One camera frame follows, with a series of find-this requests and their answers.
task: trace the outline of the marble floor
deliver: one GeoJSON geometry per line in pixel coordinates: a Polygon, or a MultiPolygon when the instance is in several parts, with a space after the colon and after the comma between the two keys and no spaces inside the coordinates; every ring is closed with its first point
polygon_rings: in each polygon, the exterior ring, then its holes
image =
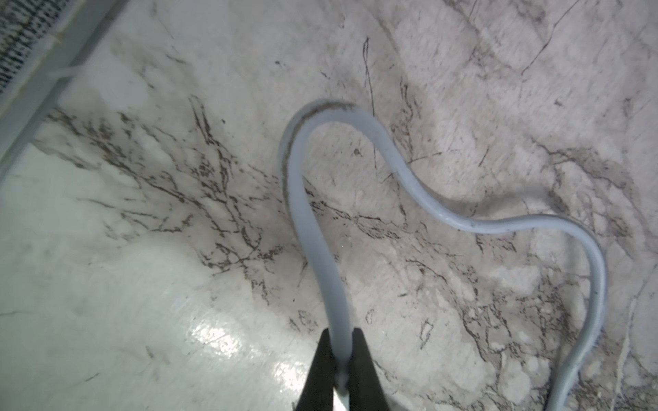
{"type": "MultiPolygon", "coordinates": [[[[0,408],[290,410],[326,319],[276,150],[333,97],[453,210],[593,230],[608,316],[567,408],[657,409],[657,54],[652,0],[128,3],[0,189],[0,408]]],[[[573,240],[433,221],[347,126],[305,175],[395,409],[542,409],[573,240]]]]}

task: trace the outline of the gray cable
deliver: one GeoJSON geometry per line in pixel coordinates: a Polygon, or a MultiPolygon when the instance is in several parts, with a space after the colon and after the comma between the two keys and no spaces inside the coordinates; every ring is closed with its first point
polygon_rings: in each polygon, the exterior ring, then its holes
{"type": "Polygon", "coordinates": [[[304,144],[311,132],[327,122],[342,122],[359,130],[382,154],[393,174],[410,196],[429,214],[458,230],[479,234],[500,234],[531,228],[557,228],[580,241],[590,263],[590,301],[585,322],[571,352],[560,365],[551,388],[546,411],[564,406],[586,355],[603,327],[607,300],[605,257],[593,235],[566,218],[533,214],[500,220],[462,217],[441,205],[427,193],[404,161],[395,143],[379,121],[351,103],[317,100],[304,106],[290,120],[279,146],[278,162],[286,207],[293,220],[301,247],[317,278],[324,300],[332,352],[338,363],[337,385],[345,389],[347,364],[352,353],[352,327],[347,299],[334,262],[311,210],[301,175],[304,144]]]}

